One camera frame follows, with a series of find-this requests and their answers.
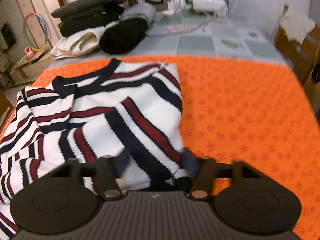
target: white cloth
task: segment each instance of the white cloth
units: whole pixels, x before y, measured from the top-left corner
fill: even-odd
[[[282,17],[280,26],[287,32],[289,41],[295,40],[301,45],[308,33],[314,30],[316,23],[308,16],[289,7]]]
[[[67,38],[62,38],[53,47],[50,55],[53,59],[78,57],[91,53],[99,46],[99,40],[106,29],[116,25],[117,22],[111,22],[107,26],[86,29],[77,32]]]

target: orange bedsheet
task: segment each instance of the orange bedsheet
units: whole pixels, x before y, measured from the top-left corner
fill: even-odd
[[[219,162],[242,159],[293,191],[302,203],[294,232],[303,240],[319,239],[320,132],[289,68],[196,56],[120,59],[175,63],[182,89],[180,132],[184,145],[198,156],[214,157]],[[83,75],[108,62],[46,70],[33,86],[45,87],[57,75]],[[227,185],[227,180],[220,179],[218,190]]]

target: electrical cable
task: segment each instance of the electrical cable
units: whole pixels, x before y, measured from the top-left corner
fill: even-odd
[[[36,48],[33,48],[32,45],[31,45],[31,42],[28,38],[28,35],[27,35],[27,19],[28,17],[30,17],[31,15],[35,15],[39,21],[41,22],[41,25],[44,29],[44,37],[45,37],[45,41],[44,41],[44,45],[41,46],[39,49],[36,49]],[[22,28],[23,28],[23,36],[24,36],[24,39],[27,43],[27,45],[34,51],[34,52],[41,52],[43,50],[45,50],[47,47],[48,47],[48,28],[47,28],[47,25],[45,23],[45,20],[44,18],[40,15],[40,14],[37,14],[37,13],[29,13],[24,19],[23,19],[23,25],[22,25]]]
[[[178,31],[178,32],[171,32],[171,33],[161,33],[161,34],[147,34],[146,36],[150,37],[150,38],[160,38],[160,37],[167,37],[167,36],[174,36],[174,35],[178,35],[178,34],[186,34],[186,33],[192,33],[195,32],[196,30],[200,29],[201,27],[207,25],[209,22],[211,22],[213,19],[216,18],[216,14],[209,14],[205,11],[199,10],[200,12],[202,12],[204,15],[206,15],[206,17],[209,17],[209,19],[203,21],[202,23],[200,23],[199,25],[192,27],[188,30],[185,31]]]

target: floor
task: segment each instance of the floor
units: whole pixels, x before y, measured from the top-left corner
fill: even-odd
[[[4,90],[3,90],[4,95],[9,99],[10,103],[11,103],[13,106],[16,106],[16,103],[17,103],[17,94],[18,94],[24,87],[31,86],[31,84],[25,84],[25,83],[30,83],[30,82],[36,80],[39,76],[40,76],[40,74],[30,76],[30,77],[24,79],[23,81],[21,81],[21,82],[23,82],[23,83],[21,83],[21,82],[16,82],[16,83],[15,83],[15,87],[13,87],[13,88],[7,88],[7,89],[4,89]]]

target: wooden chair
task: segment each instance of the wooden chair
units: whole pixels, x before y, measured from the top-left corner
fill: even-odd
[[[285,5],[283,14],[285,14],[288,9],[289,6]],[[310,75],[315,62],[318,62],[320,59],[320,53],[318,53],[319,43],[319,25],[316,25],[315,29],[309,33],[302,45],[298,44],[296,41],[288,41],[285,30],[282,27],[279,27],[278,29],[275,46],[285,57],[292,61],[294,64],[294,72],[302,86]]]

